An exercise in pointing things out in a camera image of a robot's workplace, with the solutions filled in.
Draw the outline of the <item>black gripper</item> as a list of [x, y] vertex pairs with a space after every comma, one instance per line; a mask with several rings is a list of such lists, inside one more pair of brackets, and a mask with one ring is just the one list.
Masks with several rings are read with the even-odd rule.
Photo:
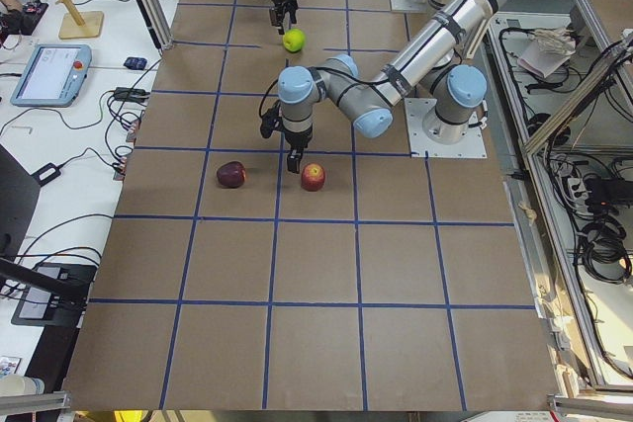
[[289, 16], [289, 26], [297, 24], [296, 13], [298, 10], [297, 0], [272, 0], [274, 7], [269, 9], [269, 17], [271, 25], [277, 30], [283, 29], [283, 9]]
[[294, 174], [301, 172], [301, 162], [306, 149], [313, 138], [313, 127], [301, 131], [284, 129], [284, 138], [289, 144], [290, 151], [286, 158], [287, 170]]

